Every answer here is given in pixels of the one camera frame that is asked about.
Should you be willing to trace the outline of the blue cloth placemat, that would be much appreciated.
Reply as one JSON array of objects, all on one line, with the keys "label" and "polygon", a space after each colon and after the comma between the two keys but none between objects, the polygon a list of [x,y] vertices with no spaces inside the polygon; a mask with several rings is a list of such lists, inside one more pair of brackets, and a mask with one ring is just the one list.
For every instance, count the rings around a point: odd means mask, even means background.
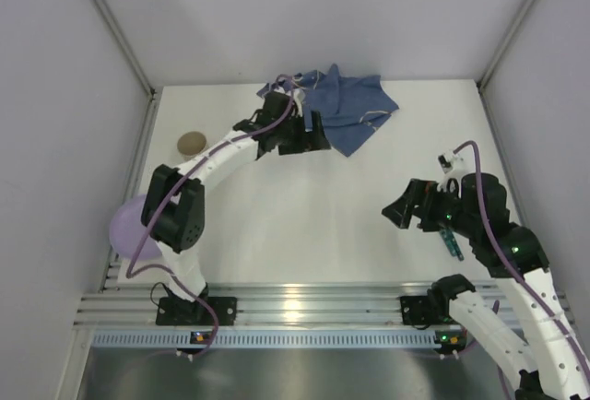
[{"label": "blue cloth placemat", "polygon": [[259,89],[257,96],[263,98],[278,88],[295,92],[306,130],[312,128],[312,113],[319,113],[327,141],[345,157],[358,151],[399,109],[384,92],[379,75],[341,76],[336,64],[325,73],[315,69],[281,75]]}]

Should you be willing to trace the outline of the beige cup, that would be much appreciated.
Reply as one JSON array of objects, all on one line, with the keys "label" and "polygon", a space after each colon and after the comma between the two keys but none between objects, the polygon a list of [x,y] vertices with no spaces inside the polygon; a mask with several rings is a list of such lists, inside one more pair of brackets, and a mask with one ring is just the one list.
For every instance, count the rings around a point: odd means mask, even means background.
[{"label": "beige cup", "polygon": [[208,148],[207,137],[198,131],[184,133],[177,140],[176,148],[184,161],[190,160]]}]

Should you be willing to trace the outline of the purple plate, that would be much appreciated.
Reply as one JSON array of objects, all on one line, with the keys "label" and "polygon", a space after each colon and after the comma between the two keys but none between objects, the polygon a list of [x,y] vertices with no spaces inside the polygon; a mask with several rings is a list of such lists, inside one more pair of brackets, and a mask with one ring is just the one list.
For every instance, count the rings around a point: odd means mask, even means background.
[{"label": "purple plate", "polygon": [[145,232],[141,214],[146,196],[137,195],[123,204],[113,215],[109,226],[109,240],[113,250],[121,257],[131,260]]}]

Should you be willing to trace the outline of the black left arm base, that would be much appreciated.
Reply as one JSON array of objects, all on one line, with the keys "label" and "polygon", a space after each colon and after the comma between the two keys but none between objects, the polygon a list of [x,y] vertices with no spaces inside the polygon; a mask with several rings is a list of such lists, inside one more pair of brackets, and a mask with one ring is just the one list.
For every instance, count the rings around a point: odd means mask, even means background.
[{"label": "black left arm base", "polygon": [[[217,315],[219,326],[234,325],[238,300],[234,297],[208,297],[206,303]],[[212,314],[197,301],[163,297],[159,300],[155,324],[158,326],[212,326]]]}]

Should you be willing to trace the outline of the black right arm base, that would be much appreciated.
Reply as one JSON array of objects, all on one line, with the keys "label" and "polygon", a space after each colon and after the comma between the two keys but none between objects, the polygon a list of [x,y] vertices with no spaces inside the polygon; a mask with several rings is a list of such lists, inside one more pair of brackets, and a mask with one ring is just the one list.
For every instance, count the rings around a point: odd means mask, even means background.
[{"label": "black right arm base", "polygon": [[450,317],[438,313],[427,296],[401,296],[399,301],[403,325],[424,330],[454,323]]}]

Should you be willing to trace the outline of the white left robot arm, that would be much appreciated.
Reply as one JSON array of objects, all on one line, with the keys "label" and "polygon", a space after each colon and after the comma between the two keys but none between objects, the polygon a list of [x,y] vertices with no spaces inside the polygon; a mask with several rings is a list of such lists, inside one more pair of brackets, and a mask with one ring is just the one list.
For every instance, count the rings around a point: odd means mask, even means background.
[{"label": "white left robot arm", "polygon": [[319,112],[306,126],[295,99],[269,91],[260,109],[233,125],[216,145],[186,162],[158,166],[141,212],[141,243],[153,240],[174,297],[195,302],[207,287],[196,244],[206,225],[206,196],[237,169],[276,150],[280,156],[329,149]]}]

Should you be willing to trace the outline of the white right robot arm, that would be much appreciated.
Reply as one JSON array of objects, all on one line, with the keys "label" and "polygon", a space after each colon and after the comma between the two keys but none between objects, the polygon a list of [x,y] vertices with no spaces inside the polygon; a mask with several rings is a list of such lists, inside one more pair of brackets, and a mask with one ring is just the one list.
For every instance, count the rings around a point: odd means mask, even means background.
[{"label": "white right robot arm", "polygon": [[549,261],[532,230],[510,220],[507,191],[487,173],[447,184],[411,180],[382,211],[399,229],[412,218],[424,232],[448,229],[465,237],[518,319],[518,335],[455,274],[435,281],[428,296],[439,316],[473,336],[494,360],[517,399],[586,399],[589,359],[564,313]]}]

